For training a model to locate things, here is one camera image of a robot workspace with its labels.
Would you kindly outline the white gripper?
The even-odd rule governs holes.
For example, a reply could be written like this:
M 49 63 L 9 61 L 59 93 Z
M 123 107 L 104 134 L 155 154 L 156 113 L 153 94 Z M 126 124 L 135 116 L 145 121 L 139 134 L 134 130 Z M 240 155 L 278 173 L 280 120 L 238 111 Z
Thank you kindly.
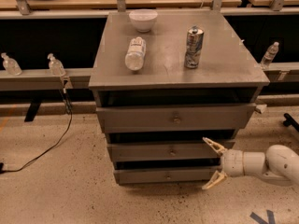
M 221 169 L 216 171 L 210 180 L 205 183 L 202 190 L 208 190 L 224 181 L 227 176 L 238 177 L 244 174 L 243 152 L 241 150 L 228 149 L 207 137 L 203 141 L 211 147 L 217 155 L 221 156 Z

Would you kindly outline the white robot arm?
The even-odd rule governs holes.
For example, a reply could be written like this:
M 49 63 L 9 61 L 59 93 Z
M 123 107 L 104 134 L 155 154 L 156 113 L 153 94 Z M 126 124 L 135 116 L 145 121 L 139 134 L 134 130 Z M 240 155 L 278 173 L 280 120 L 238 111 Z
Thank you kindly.
M 211 189 L 227 177 L 254 176 L 265 183 L 290 186 L 299 184 L 299 155 L 283 145 L 265 152 L 228 149 L 204 137 L 203 141 L 221 158 L 220 166 L 202 189 Z

